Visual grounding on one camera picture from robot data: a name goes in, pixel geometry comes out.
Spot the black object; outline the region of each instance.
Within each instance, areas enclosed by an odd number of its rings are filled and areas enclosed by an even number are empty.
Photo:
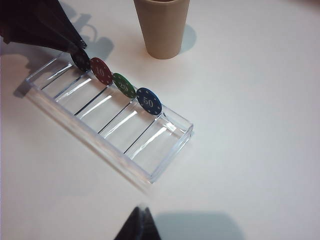
[[[0,35],[6,44],[16,42],[37,45],[67,52],[72,56],[87,47],[58,0],[1,0]],[[75,62],[82,71],[88,70],[83,62],[85,65],[90,64],[84,58],[83,61]]]
[[[161,240],[149,208],[134,208],[114,240]]]

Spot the black poker chip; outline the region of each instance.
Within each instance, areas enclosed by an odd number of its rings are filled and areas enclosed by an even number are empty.
[[[140,105],[148,113],[159,115],[162,111],[162,105],[159,98],[149,89],[141,87],[136,91],[136,98]]]
[[[79,48],[76,53],[71,54],[71,58],[81,71],[86,72],[90,69],[90,59],[83,49]]]

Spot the blue poker chip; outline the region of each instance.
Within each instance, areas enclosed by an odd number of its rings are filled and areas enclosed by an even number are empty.
[[[149,89],[141,87],[136,91],[136,98],[140,105],[148,113],[159,115],[162,111],[162,105],[159,98]]]

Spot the black cone-shaped object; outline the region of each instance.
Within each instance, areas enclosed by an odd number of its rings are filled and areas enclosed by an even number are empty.
[[[161,240],[149,208],[136,207],[114,240]]]

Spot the red poker chip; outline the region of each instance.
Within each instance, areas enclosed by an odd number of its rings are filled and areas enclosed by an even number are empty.
[[[90,60],[90,67],[95,77],[104,85],[112,83],[112,73],[108,66],[98,57],[93,57]]]

